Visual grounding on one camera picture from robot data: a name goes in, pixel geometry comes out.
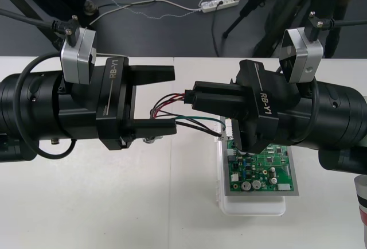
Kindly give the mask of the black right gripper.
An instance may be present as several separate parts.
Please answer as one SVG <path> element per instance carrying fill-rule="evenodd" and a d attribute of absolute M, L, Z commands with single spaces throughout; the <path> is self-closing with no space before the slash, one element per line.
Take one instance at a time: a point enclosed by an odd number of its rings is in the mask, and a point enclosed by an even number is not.
<path fill-rule="evenodd" d="M 282 76 L 267 71 L 263 63 L 241 60 L 235 84 L 196 81 L 191 92 L 195 110 L 236 110 L 232 118 L 236 147 L 246 153 L 261 153 L 268 145 L 291 146 L 290 128 L 282 125 L 279 112 L 285 104 L 274 97 L 275 83 Z"/>

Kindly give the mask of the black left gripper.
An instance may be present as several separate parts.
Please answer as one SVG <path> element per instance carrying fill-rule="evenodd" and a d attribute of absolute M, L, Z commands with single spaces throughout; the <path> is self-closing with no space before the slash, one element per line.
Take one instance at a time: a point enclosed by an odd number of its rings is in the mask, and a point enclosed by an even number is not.
<path fill-rule="evenodd" d="M 73 84 L 67 95 L 59 96 L 58 118 L 74 139 L 99 139 L 108 150 L 127 147 L 123 140 L 152 138 L 177 133 L 174 119 L 129 119 L 125 102 L 130 100 L 127 84 L 128 58 L 110 57 L 92 72 L 89 84 Z M 132 85 L 175 80 L 172 65 L 131 65 Z"/>

